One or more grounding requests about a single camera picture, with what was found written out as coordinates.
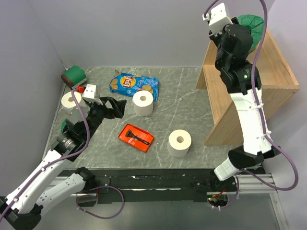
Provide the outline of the green roll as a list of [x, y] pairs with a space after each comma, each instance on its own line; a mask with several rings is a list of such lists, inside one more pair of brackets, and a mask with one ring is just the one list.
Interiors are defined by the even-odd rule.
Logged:
[[62, 125], [61, 125], [61, 133], [66, 132], [67, 129], [68, 129], [67, 123], [66, 123], [66, 120], [64, 120], [64, 121], [62, 122]]
[[252, 46], [249, 53], [253, 52], [261, 41], [264, 28], [264, 19], [251, 14], [240, 15], [238, 18], [240, 25], [247, 27], [250, 30], [250, 35], [253, 38]]
[[87, 82], [86, 74], [79, 66], [72, 66], [66, 70], [61, 75], [61, 79], [70, 89], [75, 89]]

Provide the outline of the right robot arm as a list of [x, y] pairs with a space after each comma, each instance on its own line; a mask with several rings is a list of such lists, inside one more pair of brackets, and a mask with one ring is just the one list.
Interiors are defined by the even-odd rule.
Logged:
[[252, 64], [247, 61], [253, 43], [250, 30], [239, 24], [227, 24], [214, 43], [217, 46], [215, 67], [235, 104], [243, 134], [243, 145], [230, 150], [227, 159], [211, 171], [210, 187], [220, 191], [239, 170], [275, 157], [279, 151], [266, 139], [269, 134], [263, 133], [259, 113], [263, 103], [256, 103], [252, 91], [255, 84], [258, 98], [262, 97], [259, 72], [255, 71], [252, 80]]

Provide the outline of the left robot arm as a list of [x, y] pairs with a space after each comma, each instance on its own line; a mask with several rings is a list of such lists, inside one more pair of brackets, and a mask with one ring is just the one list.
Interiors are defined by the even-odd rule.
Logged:
[[66, 127], [37, 168], [7, 196], [0, 198], [1, 219], [15, 230], [32, 230], [42, 216], [65, 198], [77, 192], [91, 192], [95, 175], [78, 168], [64, 182], [48, 189], [51, 182], [88, 146], [104, 119], [121, 119], [126, 100], [101, 97], [100, 102], [87, 102], [74, 108], [66, 119]]

